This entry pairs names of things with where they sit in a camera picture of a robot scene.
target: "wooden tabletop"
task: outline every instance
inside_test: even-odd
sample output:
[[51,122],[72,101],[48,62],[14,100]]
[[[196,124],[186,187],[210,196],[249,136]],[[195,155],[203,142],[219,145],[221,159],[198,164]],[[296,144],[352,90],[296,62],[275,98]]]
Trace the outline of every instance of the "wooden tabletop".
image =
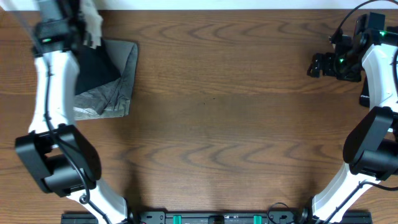
[[[139,44],[130,115],[78,122],[103,178],[141,209],[303,206],[337,173],[347,135],[368,112],[358,104],[362,82],[306,76],[313,54],[333,51],[328,36],[347,12],[101,12],[106,38]],[[347,20],[347,34],[366,12]],[[379,12],[397,25],[397,11]],[[1,223],[59,223],[64,212],[84,211],[42,193],[14,151],[35,105],[31,46],[0,12]],[[375,223],[397,223],[397,201],[371,189],[353,208],[370,210]]]

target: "green tape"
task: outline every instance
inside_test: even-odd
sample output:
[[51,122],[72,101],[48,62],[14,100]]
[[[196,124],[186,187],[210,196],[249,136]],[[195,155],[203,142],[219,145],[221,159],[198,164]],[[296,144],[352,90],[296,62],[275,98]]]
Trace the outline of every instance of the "green tape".
[[181,224],[181,215],[173,216],[173,224]]
[[254,224],[261,224],[261,223],[262,223],[262,217],[260,215],[255,215]]

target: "gray cloth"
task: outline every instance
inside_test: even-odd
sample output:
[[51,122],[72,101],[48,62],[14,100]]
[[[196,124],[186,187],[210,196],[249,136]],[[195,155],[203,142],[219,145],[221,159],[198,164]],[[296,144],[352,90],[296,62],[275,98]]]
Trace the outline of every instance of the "gray cloth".
[[129,114],[132,88],[136,76],[137,44],[105,40],[106,51],[119,69],[117,80],[75,96],[76,120],[114,118]]

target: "wooden table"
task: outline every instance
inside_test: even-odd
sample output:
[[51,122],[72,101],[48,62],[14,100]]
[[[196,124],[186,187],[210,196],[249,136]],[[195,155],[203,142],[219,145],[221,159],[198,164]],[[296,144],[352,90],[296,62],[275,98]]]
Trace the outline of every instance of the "wooden table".
[[[140,50],[130,115],[78,122],[103,177],[140,209],[301,207],[337,173],[368,111],[358,105],[362,83],[306,76],[314,53],[333,51],[328,36],[347,12],[101,12],[106,38]],[[382,12],[397,25],[398,12]],[[29,38],[11,15],[0,18],[0,222],[59,223],[84,209],[43,194],[14,152],[32,119],[36,73]],[[353,208],[397,223],[397,200],[371,189]]]

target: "white arm segment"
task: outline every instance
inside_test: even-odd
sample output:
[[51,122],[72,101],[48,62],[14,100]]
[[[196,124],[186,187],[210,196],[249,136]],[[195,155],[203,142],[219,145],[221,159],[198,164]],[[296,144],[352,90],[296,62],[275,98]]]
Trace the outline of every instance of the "white arm segment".
[[372,45],[362,58],[368,78],[370,110],[374,106],[388,106],[398,112],[397,91],[392,72],[393,56],[398,48],[391,45]]
[[[79,74],[79,65],[75,56],[70,52],[50,52],[44,57],[51,65],[51,83],[49,90],[49,115],[53,128],[59,124],[75,124],[73,113],[73,98],[75,84]],[[43,57],[35,59],[37,70],[36,106],[29,132],[43,133],[48,131],[44,120],[45,92],[47,91],[47,67]]]
[[[380,180],[365,174],[353,175],[349,171],[349,165],[344,163],[338,173],[328,186],[312,199],[313,215],[325,221],[339,207],[347,196],[358,186],[360,182],[372,182],[378,184]],[[371,185],[364,185],[357,193],[345,204],[343,208],[331,219],[330,223],[340,222],[347,209],[363,194]]]
[[[79,190],[67,197],[80,203],[79,198],[83,194],[85,194],[85,190]],[[105,213],[111,224],[121,223],[127,218],[126,200],[115,193],[105,180],[100,179],[96,181],[96,187],[90,190],[90,197],[90,201]],[[99,224],[106,224],[103,217],[88,204],[83,206],[97,218]]]

